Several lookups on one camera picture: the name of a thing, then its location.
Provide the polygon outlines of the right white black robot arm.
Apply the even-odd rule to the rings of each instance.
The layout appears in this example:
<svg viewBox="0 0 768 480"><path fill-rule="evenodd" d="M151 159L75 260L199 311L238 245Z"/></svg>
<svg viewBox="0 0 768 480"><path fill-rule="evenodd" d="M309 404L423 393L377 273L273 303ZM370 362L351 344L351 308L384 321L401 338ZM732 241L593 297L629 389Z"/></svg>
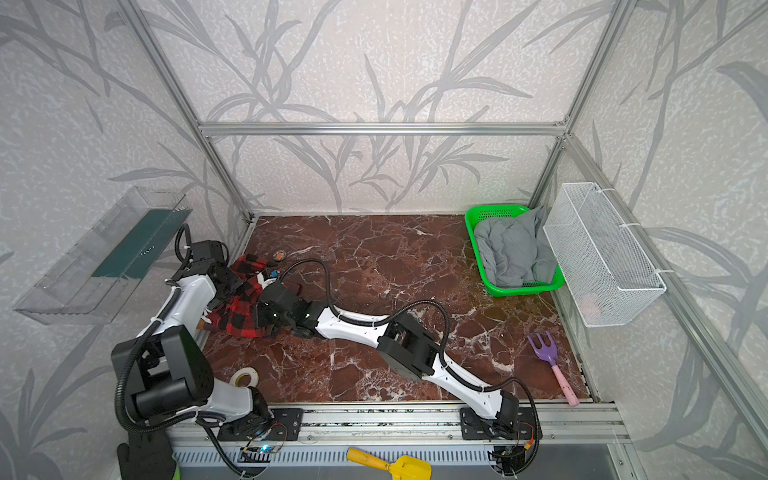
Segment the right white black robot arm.
<svg viewBox="0 0 768 480"><path fill-rule="evenodd" d="M286 327L301 338L346 340L377 351L390 369L414 381L432 383L461 400L474 413L470 424L489 439L515 439L520 420L520 401L506 386L515 384L528 400L532 419L531 438L542 434L536 404L527 385L509 377L491 385L465 370L446 353L451 316L435 300L417 300L386 316L359 314L336 307L331 295L331 275L324 272L325 299L307 301L290 289L285 277L307 259L291 265L270 279L259 294L257 324Z"/></svg>

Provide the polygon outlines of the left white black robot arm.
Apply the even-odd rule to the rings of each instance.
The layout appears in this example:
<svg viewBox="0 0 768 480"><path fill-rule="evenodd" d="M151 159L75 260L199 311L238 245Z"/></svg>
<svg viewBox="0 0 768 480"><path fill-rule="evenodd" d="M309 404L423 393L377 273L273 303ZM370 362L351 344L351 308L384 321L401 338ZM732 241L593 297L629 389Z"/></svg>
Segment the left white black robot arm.
<svg viewBox="0 0 768 480"><path fill-rule="evenodd" d="M258 436L274 422L263 396L215 378L192 332L241 286L220 241L194 242L188 224L174 238L180 268L167 280L170 294L135 339L114 347L114 411L129 433L164 430L188 419Z"/></svg>

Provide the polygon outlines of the red black plaid shirt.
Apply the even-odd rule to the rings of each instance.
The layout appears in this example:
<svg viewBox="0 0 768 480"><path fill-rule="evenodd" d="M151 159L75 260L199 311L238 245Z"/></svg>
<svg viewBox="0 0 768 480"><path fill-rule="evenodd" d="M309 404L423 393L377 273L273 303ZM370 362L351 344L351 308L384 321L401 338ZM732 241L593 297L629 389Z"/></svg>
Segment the red black plaid shirt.
<svg viewBox="0 0 768 480"><path fill-rule="evenodd" d="M232 297L201 320L198 328L241 338L269 337L273 330L256 328L254 323L254 307L263 290L256 276L265 268L275 266L275 262L255 254L239 257L230 268L242 280L242 285Z"/></svg>

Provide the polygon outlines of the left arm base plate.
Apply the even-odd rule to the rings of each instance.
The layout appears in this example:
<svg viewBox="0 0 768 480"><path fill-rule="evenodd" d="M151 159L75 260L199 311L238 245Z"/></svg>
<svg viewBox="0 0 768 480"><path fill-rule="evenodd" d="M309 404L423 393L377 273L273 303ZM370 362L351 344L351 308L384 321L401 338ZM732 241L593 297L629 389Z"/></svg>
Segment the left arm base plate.
<svg viewBox="0 0 768 480"><path fill-rule="evenodd" d="M249 414L221 426L217 439L235 441L297 441L304 410L301 408L277 408L267 420L257 414Z"/></svg>

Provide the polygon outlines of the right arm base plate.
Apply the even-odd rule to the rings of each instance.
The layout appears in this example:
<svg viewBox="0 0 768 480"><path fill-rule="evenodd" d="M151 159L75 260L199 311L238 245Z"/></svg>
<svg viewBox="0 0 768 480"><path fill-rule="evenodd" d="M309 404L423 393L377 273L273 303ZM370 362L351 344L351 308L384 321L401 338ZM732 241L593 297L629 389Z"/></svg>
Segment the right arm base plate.
<svg viewBox="0 0 768 480"><path fill-rule="evenodd" d="M542 439L536 429L535 415L529 405L517 409L514 416L501 420L488 420L479 417L470 407L459 411L460 429L463 440L525 440L533 437Z"/></svg>

